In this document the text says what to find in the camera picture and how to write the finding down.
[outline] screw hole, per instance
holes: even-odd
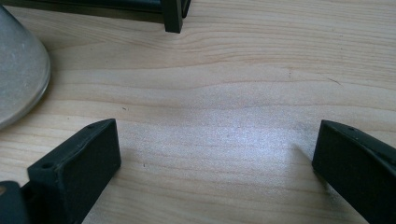
[[[53,166],[53,163],[52,162],[46,162],[46,163],[44,163],[42,166],[41,166],[41,168],[43,168],[43,169],[49,169],[49,168],[51,168]]]

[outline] wood grain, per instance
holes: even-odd
[[[180,35],[7,9],[52,77],[0,131],[0,179],[115,118],[122,166],[84,223],[365,223],[310,162],[322,119],[396,147],[395,1],[193,0]]]

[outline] black metal frame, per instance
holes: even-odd
[[[163,14],[165,31],[181,32],[183,18],[187,17],[191,0],[33,0],[89,7],[108,7]]]

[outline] black plastic piece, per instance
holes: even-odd
[[[14,185],[13,189],[18,190],[8,196],[14,198],[10,202],[18,207],[15,211],[21,213],[21,217],[27,210],[29,223],[78,224],[119,168],[116,121],[99,121],[85,127],[30,166],[30,182],[21,188],[21,192]],[[8,188],[7,183],[0,182],[0,188]],[[0,206],[4,206],[4,195],[0,195]],[[18,203],[21,195],[23,206]],[[0,223],[16,223],[9,218],[11,215],[0,210]],[[11,221],[3,221],[3,216]]]
[[[396,223],[395,148],[323,120],[312,165],[368,222]]]
[[[187,17],[191,0],[33,0],[89,7],[108,7],[163,14],[165,31],[180,33],[182,18]]]

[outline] small hole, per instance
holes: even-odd
[[[41,168],[43,168],[43,169],[49,169],[49,168],[51,168],[53,166],[53,163],[52,162],[46,162],[46,163],[44,163],[42,166],[41,166]]]
[[[6,193],[7,189],[4,186],[0,186],[0,196],[4,193]]]

